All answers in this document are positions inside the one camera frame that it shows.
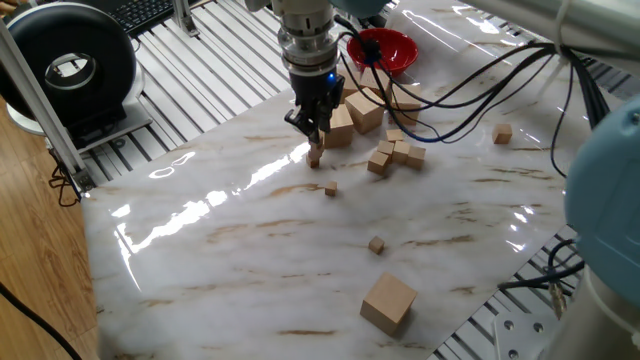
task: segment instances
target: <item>wooden floor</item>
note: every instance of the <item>wooden floor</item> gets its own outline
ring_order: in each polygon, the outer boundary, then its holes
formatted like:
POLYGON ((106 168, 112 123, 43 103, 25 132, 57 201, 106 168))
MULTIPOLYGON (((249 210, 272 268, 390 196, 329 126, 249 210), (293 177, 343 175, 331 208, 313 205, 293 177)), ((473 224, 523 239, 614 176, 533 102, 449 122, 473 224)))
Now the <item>wooden floor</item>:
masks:
MULTIPOLYGON (((44 138, 18 129, 0 98, 0 281, 55 327, 83 359, 97 359, 96 311, 80 205, 58 206, 44 138)), ((72 200, 73 191, 65 190, 72 200)), ((0 359, 69 359, 0 297, 0 359)))

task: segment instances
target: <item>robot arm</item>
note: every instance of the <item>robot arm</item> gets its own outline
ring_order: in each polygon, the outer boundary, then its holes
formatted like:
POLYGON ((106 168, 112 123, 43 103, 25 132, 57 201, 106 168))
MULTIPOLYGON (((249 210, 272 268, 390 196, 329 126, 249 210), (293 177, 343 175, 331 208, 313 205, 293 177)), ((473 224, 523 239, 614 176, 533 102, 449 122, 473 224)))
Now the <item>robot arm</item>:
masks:
MULTIPOLYGON (((273 12, 280 17, 278 43, 282 61, 296 94, 296 108, 285 115, 313 143, 320 142, 319 130, 330 131, 329 120, 340 104, 344 77, 336 73, 338 38, 331 32, 332 4, 357 16, 375 14, 388 0, 278 0, 273 12)), ((267 6, 269 0, 246 0, 250 11, 267 6)))

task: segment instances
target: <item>small wooden cube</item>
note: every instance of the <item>small wooden cube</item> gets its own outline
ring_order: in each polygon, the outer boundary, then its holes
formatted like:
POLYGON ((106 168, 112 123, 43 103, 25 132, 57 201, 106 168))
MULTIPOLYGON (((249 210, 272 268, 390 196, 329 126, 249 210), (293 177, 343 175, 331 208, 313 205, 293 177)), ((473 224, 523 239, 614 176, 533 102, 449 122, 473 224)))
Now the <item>small wooden cube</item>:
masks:
POLYGON ((387 130, 387 141, 396 142, 404 140, 404 134, 400 129, 387 130))
POLYGON ((513 131, 510 124, 498 124, 493 128, 493 143, 508 144, 513 131))
POLYGON ((327 196, 336 196, 338 191, 338 183, 335 181, 329 181, 327 186, 324 187, 324 194, 327 196))
POLYGON ((351 145, 351 141, 353 140, 353 121, 351 120, 351 115, 346 105, 340 105, 333 110, 330 126, 330 132, 322 133, 325 149, 351 145))
POLYGON ((422 169, 422 164, 424 164, 424 153, 426 150, 424 148, 412 146, 409 150, 409 154, 407 156, 407 162, 405 163, 408 167, 414 168, 416 170, 422 169))
POLYGON ((387 159, 387 165, 389 165, 391 163, 391 155, 393 154, 393 143, 380 140, 378 143, 378 152, 389 156, 387 159))
POLYGON ((309 165, 310 168, 315 169, 320 166, 320 160, 313 160, 309 155, 307 155, 307 165, 309 165))
MULTIPOLYGON (((420 85, 402 85, 402 87, 417 96, 422 96, 422 89, 420 88, 420 85)), ((409 94, 404 92, 404 90, 395 85, 390 87, 390 89, 393 89, 393 94, 395 94, 394 98, 391 95, 391 91, 389 91, 389 98, 391 99, 391 103, 394 108, 400 110, 416 110, 424 105, 420 100, 414 99, 409 94)), ((418 120, 418 116, 420 116, 419 111, 410 111, 405 112, 404 114, 396 111, 396 117, 398 118, 398 121, 400 121, 404 125, 415 125, 416 120, 418 120)))
MULTIPOLYGON (((356 78, 356 81, 360 79, 360 71, 358 71, 354 64, 349 64, 349 69, 351 70, 353 76, 356 78)), ((344 100, 347 98, 347 96, 358 92, 358 86, 353 82, 346 68, 338 67, 337 72, 338 74, 344 76, 344 87, 342 88, 342 98, 340 98, 340 104, 344 104, 344 100)))
MULTIPOLYGON (((380 78, 380 82, 382 83, 383 91, 385 94, 387 94, 391 85, 391 79, 382 70, 376 69, 376 72, 378 73, 378 77, 380 78)), ((375 77, 373 77, 373 71, 371 71, 371 67, 367 67, 362 72, 362 76, 360 77, 360 86, 373 90, 376 95, 382 98, 382 92, 378 87, 378 83, 376 82, 375 77)))
POLYGON ((417 291, 385 272, 362 301, 360 315, 392 336, 417 295, 417 291))
MULTIPOLYGON (((363 92, 378 103, 382 103, 382 100, 370 89, 364 89, 363 92)), ((360 92, 347 97, 345 105, 349 110, 356 131, 360 134, 366 134, 382 125, 384 108, 372 103, 360 92)))
POLYGON ((409 151, 411 150, 411 145, 404 141, 396 141, 393 146, 393 155, 391 156, 391 161, 398 164, 405 164, 407 162, 407 158, 409 157, 409 151))
POLYGON ((377 236, 374 237, 373 239, 371 239, 371 241, 369 241, 369 250, 373 251, 377 255, 380 255, 382 250, 384 250, 384 240, 380 239, 377 236))
POLYGON ((389 163, 389 155, 374 152, 367 164, 367 170, 376 173, 378 175, 384 175, 384 171, 387 169, 389 163))

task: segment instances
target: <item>white marble tabletop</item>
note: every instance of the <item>white marble tabletop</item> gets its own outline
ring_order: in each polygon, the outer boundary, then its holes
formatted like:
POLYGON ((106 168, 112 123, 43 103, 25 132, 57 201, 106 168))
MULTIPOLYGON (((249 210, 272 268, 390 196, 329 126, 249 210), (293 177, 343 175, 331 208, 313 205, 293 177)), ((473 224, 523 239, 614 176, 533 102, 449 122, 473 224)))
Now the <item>white marble tabletop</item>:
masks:
MULTIPOLYGON (((430 99, 492 48, 515 45, 458 5, 401 5, 392 21, 419 44, 408 75, 430 99)), ((511 68, 501 64, 452 101, 511 68)), ((366 171, 386 122, 308 168, 306 139, 282 120, 287 91, 91 191, 82 206, 103 346, 155 360, 427 358, 564 224, 564 183, 548 148, 566 75, 536 100, 541 76, 455 145, 421 145, 422 171, 366 171), (493 126, 505 122, 511 143, 493 145, 493 126), (335 198, 322 189, 331 180, 335 198), (374 236, 386 241, 381 256, 367 249, 374 236), (384 271, 418 291, 396 337, 359 316, 384 271)), ((472 110, 421 119, 444 131, 472 110)), ((582 116, 576 95, 561 166, 589 134, 582 116)))

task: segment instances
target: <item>red bowl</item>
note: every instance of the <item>red bowl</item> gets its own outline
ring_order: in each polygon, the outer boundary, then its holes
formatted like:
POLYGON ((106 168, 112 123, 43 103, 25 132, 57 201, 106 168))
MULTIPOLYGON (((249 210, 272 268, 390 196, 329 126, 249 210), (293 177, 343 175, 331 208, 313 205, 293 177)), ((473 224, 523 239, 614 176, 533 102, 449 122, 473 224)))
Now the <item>red bowl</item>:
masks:
MULTIPOLYGON (((392 76, 402 74, 418 58, 418 46, 407 35, 391 29, 367 29, 360 31, 362 40, 375 39, 380 44, 382 64, 392 76)), ((360 71, 364 70, 364 53, 360 42, 351 38, 347 52, 360 71)))

